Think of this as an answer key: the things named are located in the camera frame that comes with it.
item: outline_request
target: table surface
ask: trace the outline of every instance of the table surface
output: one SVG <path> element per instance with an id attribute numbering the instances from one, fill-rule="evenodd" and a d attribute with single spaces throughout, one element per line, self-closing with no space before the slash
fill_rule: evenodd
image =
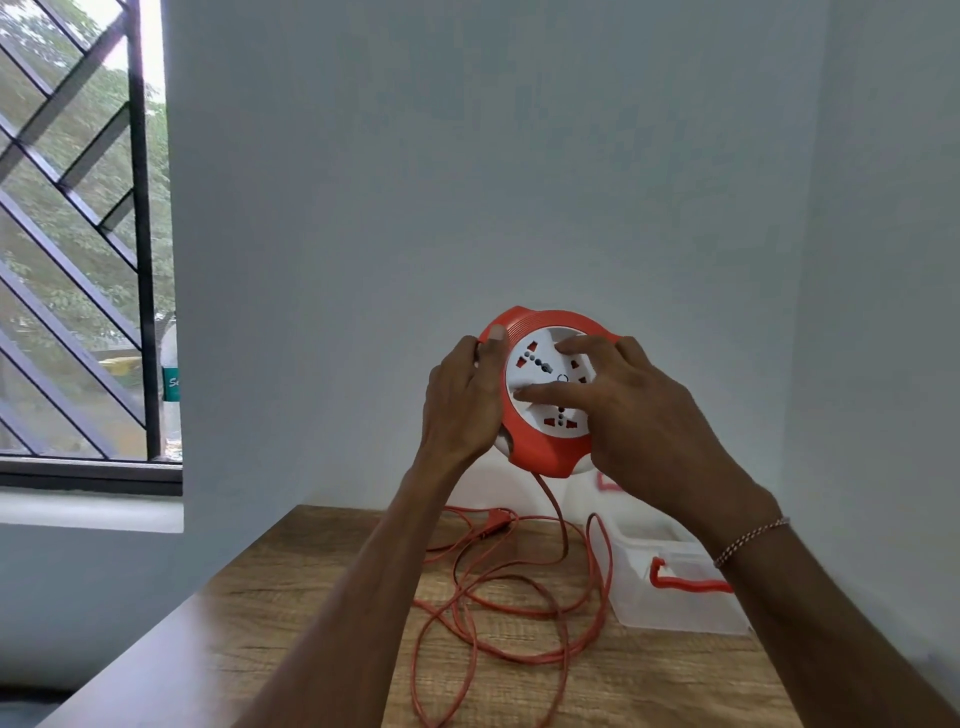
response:
<path id="1" fill-rule="evenodd" d="M 229 726 L 316 613 L 333 582 L 376 523 L 365 511 L 300 506 L 191 596 L 169 617 L 78 691 L 43 728 Z M 556 525 L 525 523 L 513 554 L 557 555 Z M 444 517 L 436 543 L 463 530 Z M 527 569 L 560 600 L 584 588 L 586 554 L 575 545 L 560 566 Z M 418 597 L 450 594 L 449 562 L 424 568 Z M 538 606 L 529 587 L 499 582 L 496 601 Z M 595 603 L 576 615 L 571 633 Z M 413 639 L 423 624 L 414 609 L 397 659 L 383 724 L 416 726 L 409 675 Z M 498 646 L 535 653 L 555 647 L 550 621 L 487 611 L 477 627 Z M 418 667 L 420 700 L 439 715 L 463 678 L 468 648 L 442 628 L 432 631 Z M 553 667 L 513 665 L 481 655 L 476 678 L 453 725 L 535 725 L 557 686 Z M 555 726 L 800 725 L 777 674 L 753 637 L 636 630 L 610 615 L 600 638 L 574 659 Z"/>

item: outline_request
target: orange handle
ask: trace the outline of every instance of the orange handle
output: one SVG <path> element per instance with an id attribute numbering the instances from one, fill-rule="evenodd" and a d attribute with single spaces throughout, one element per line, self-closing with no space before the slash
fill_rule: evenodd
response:
<path id="1" fill-rule="evenodd" d="M 733 594 L 733 587 L 721 579 L 705 579 L 704 581 L 690 581 L 679 579 L 676 576 L 660 576 L 660 569 L 666 562 L 659 556 L 654 556 L 650 562 L 650 583 L 657 589 L 679 589 L 681 592 L 704 594 L 707 592 L 723 592 Z"/>

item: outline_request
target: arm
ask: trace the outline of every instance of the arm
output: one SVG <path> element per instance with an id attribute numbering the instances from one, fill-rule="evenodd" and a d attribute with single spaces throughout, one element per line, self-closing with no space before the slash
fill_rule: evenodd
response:
<path id="1" fill-rule="evenodd" d="M 578 336 L 590 384 L 535 385 L 518 400 L 582 409 L 593 462 L 624 490 L 686 526 L 715 558 L 776 521 L 773 496 L 732 460 L 689 392 L 632 338 Z M 830 580 L 789 527 L 740 548 L 724 573 L 805 726 L 960 728 L 960 717 Z"/>
<path id="2" fill-rule="evenodd" d="M 379 726 L 423 555 L 460 476 L 502 420 L 505 331 L 464 338 L 430 375 L 414 466 L 320 613 L 234 728 Z"/>
<path id="3" fill-rule="evenodd" d="M 418 456 L 356 561 L 236 728 L 378 726 L 423 553 L 463 471 Z"/>
<path id="4" fill-rule="evenodd" d="M 774 499 L 752 482 L 717 490 L 740 512 L 709 525 L 690 522 L 714 558 L 738 536 L 780 517 Z M 742 546 L 723 572 L 804 725 L 960 726 L 946 700 L 860 614 L 789 527 Z"/>

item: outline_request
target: right hand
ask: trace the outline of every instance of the right hand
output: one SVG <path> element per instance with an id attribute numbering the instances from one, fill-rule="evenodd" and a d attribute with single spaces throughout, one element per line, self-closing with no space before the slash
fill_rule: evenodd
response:
<path id="1" fill-rule="evenodd" d="M 589 357 L 594 381 L 534 384 L 515 399 L 586 412 L 593 465 L 623 490 L 708 547 L 780 517 L 776 501 L 720 444 L 689 391 L 651 364 L 636 339 L 573 336 L 556 347 Z"/>

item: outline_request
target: bracelet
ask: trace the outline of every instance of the bracelet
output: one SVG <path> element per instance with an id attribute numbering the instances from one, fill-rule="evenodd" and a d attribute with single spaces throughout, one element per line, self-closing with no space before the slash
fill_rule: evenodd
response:
<path id="1" fill-rule="evenodd" d="M 777 519 L 772 523 L 767 523 L 766 525 L 762 525 L 760 528 L 755 528 L 754 530 L 743 534 L 743 536 L 741 536 L 732 544 L 730 544 L 729 546 L 723 549 L 723 553 L 721 553 L 719 556 L 716 557 L 716 559 L 713 562 L 713 565 L 717 569 L 720 569 L 724 564 L 730 561 L 731 556 L 733 556 L 740 549 L 740 547 L 746 544 L 748 541 L 752 541 L 761 533 L 766 533 L 767 531 L 773 528 L 777 528 L 778 526 L 789 525 L 789 524 L 790 524 L 790 519 Z"/>

